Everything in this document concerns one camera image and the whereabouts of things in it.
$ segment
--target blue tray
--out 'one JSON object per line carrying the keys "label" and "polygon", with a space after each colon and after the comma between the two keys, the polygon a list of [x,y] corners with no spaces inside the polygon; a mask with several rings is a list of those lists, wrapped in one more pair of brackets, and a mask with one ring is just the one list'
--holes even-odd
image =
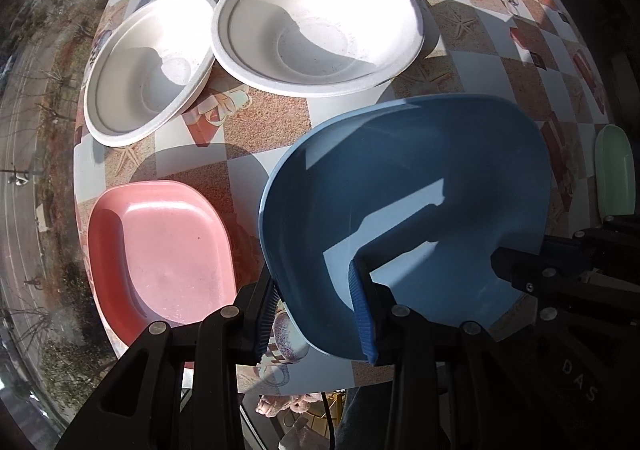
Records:
{"label": "blue tray", "polygon": [[550,177],[537,126],[507,100],[377,104],[322,123],[287,151],[262,195],[260,243],[306,340],[365,360],[348,284],[356,250],[422,210],[430,241],[373,280],[431,321],[490,327],[520,293],[489,258],[498,246],[540,251]]}

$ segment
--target pink tray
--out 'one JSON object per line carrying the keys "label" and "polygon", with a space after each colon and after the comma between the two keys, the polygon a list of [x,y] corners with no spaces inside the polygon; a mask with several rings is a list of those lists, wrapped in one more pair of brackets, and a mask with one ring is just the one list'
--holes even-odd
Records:
{"label": "pink tray", "polygon": [[155,320],[199,322],[236,297],[225,226],[204,196],[182,183],[105,191],[89,219],[88,248],[98,302],[127,346]]}

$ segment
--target table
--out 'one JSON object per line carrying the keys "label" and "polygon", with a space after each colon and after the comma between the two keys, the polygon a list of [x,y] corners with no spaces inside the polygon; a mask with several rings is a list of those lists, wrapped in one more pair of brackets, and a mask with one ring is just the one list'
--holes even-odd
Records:
{"label": "table", "polygon": [[[109,0],[94,52],[127,16],[151,0]],[[517,104],[540,127],[553,170],[547,233],[569,236],[600,221],[593,148],[609,122],[602,79],[560,0],[418,0],[425,48],[394,80],[358,95],[288,98],[248,87],[215,65],[206,89],[181,117],[134,145],[98,144],[78,106],[74,191],[78,231],[90,283],[86,234],[98,196],[114,185],[172,179],[193,186],[223,218],[238,286],[263,265],[258,203],[268,175],[287,148],[333,116],[376,102],[440,92],[495,94]],[[98,311],[118,356],[126,345]],[[263,364],[277,362],[277,351]],[[389,369],[340,360],[312,348],[298,363],[238,367],[241,392],[297,394],[366,385]],[[185,385],[192,374],[187,373]]]}

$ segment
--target small white bowl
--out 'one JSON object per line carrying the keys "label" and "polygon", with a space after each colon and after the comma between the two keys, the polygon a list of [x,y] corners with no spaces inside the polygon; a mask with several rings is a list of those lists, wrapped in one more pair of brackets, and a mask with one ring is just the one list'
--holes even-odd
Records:
{"label": "small white bowl", "polygon": [[395,77],[423,39],[415,0],[220,0],[212,46],[220,65],[251,87],[328,97]]}
{"label": "small white bowl", "polygon": [[129,16],[98,53],[84,93],[95,140],[123,147],[183,112],[207,83],[213,0],[155,0]]}

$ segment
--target light green plate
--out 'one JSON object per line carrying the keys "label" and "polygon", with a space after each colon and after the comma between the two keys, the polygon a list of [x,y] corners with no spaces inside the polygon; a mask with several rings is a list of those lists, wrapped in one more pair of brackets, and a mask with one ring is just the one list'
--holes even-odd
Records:
{"label": "light green plate", "polygon": [[599,132],[595,164],[600,217],[633,214],[636,209],[634,156],[620,127],[606,125]]}

